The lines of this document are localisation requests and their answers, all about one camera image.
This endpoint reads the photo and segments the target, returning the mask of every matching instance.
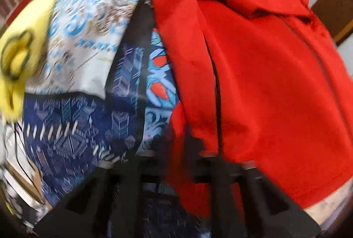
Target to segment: red jacket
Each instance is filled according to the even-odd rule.
[[[352,81],[308,0],[152,4],[180,92],[170,182],[187,211],[206,214],[208,193],[181,171],[186,123],[207,150],[220,141],[226,159],[254,160],[303,208],[352,176]]]

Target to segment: yellow plush toy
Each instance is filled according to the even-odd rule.
[[[0,109],[8,121],[21,117],[26,80],[38,66],[55,0],[33,0],[0,38]]]

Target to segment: red petal print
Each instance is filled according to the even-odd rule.
[[[155,93],[157,97],[160,97],[162,99],[165,99],[166,101],[169,101],[167,91],[162,83],[160,82],[152,83],[150,89],[152,92]]]
[[[168,62],[167,56],[166,55],[162,55],[162,56],[158,56],[153,58],[153,64],[157,67],[163,67],[164,65],[166,65]]]

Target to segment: jacket zipper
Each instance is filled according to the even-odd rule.
[[[316,52],[315,48],[310,45],[310,43],[308,43],[304,38],[303,36],[301,36],[300,34],[298,34],[298,32],[292,27],[290,26],[290,24],[288,24],[285,20],[283,20],[281,18],[281,20],[284,22],[284,24],[286,24],[286,26],[292,31],[292,33],[297,37],[299,38],[302,42],[305,43],[305,45],[308,47],[308,49],[310,50],[310,52],[313,54],[313,56],[315,57],[316,61],[318,62],[318,65],[320,66],[320,69],[324,75],[324,78],[327,82],[327,84],[329,85],[329,88],[331,90],[331,93],[335,99],[335,102],[336,102],[336,106],[338,108],[338,111],[340,112],[340,115],[341,115],[341,119],[343,121],[343,123],[345,124],[345,129],[348,133],[348,136],[351,140],[351,142],[353,142],[353,135],[352,135],[352,131],[349,127],[349,123],[348,123],[348,119],[347,119],[347,116],[345,115],[344,111],[343,111],[343,108],[342,108],[342,105],[340,103],[340,100],[337,96],[337,92],[336,92],[336,89],[333,85],[333,82],[330,78],[330,75],[327,71],[327,67],[325,66],[324,62],[322,61],[321,57],[319,56],[319,54]]]
[[[221,116],[221,88],[218,79],[218,73],[216,64],[211,56],[211,51],[209,45],[207,44],[206,38],[205,44],[207,47],[207,52],[211,60],[213,76],[215,78],[215,99],[216,99],[216,125],[217,125],[217,140],[218,140],[218,154],[223,152],[223,139],[222,139],[222,116]]]

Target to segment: yellow fabric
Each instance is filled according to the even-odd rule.
[[[0,38],[0,109],[8,121],[21,117],[25,82],[37,69],[54,3],[33,0]]]

